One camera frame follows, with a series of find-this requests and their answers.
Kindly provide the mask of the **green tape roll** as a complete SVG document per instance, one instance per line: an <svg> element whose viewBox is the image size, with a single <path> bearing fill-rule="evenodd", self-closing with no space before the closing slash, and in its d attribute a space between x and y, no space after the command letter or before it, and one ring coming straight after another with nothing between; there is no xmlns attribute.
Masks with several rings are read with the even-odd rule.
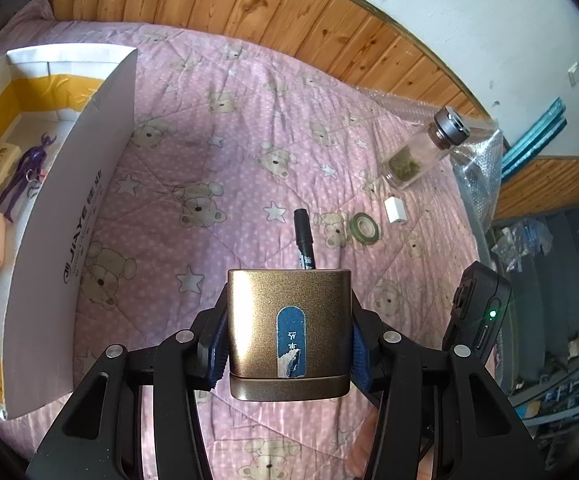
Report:
<svg viewBox="0 0 579 480"><path fill-rule="evenodd" d="M373 245L381 237L378 224L365 212L358 212L352 217L349 230L352 237L362 245Z"/></svg>

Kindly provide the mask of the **white charger adapter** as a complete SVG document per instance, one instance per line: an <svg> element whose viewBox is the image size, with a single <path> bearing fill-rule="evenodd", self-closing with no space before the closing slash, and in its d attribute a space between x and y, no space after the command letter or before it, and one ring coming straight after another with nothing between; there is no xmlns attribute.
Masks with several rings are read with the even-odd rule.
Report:
<svg viewBox="0 0 579 480"><path fill-rule="evenodd" d="M404 202L399 197L389 196L384 202L387 219L390 223L402 223L408 220Z"/></svg>

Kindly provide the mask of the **gold rectangular box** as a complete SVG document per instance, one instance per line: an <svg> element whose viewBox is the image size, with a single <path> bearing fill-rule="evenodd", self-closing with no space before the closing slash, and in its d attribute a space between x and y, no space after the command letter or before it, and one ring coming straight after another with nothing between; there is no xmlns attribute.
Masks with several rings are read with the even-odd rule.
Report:
<svg viewBox="0 0 579 480"><path fill-rule="evenodd" d="M340 398L350 388L348 270L231 270L230 390L247 402Z"/></svg>

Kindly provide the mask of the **white cardboard box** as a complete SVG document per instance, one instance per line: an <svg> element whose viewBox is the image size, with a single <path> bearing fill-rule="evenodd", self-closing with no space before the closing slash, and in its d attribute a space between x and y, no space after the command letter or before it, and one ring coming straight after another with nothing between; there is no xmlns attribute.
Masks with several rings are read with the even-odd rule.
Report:
<svg viewBox="0 0 579 480"><path fill-rule="evenodd" d="M47 133L41 176L5 219L0 268L0 418L73 387L75 309L96 215L133 129L138 52L44 44L0 56L0 143Z"/></svg>

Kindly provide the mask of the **glass jar with metal lid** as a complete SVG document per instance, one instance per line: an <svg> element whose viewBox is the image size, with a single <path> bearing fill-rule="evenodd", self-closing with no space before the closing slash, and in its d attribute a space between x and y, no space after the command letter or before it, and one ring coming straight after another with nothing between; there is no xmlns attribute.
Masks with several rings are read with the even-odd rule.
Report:
<svg viewBox="0 0 579 480"><path fill-rule="evenodd" d="M462 116L444 106L433 119L389 154L383 162L383 176L395 190L403 190L435 167L471 135Z"/></svg>

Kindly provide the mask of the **purple figurine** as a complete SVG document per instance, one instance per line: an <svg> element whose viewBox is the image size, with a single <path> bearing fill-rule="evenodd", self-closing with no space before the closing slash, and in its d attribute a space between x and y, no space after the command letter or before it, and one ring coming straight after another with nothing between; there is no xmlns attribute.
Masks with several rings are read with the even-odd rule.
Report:
<svg viewBox="0 0 579 480"><path fill-rule="evenodd" d="M47 149L55 140L55 136L43 133L40 136L39 143L28 148L18 161L12 178L0 194L0 211L5 200L7 198L10 200L5 211L2 212L4 218L9 222L13 221L12 211L18 199L26 190L27 185L41 176L41 170L43 170L44 162L48 156Z"/></svg>

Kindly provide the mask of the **black marker pen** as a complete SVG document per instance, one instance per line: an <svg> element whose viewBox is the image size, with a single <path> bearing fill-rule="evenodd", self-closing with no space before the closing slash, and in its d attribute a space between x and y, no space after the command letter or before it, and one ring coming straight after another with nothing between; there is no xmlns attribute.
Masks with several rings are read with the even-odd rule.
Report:
<svg viewBox="0 0 579 480"><path fill-rule="evenodd" d="M315 270L313 238L308 211L305 208L294 210L294 229L299 255L299 266L303 270Z"/></svg>

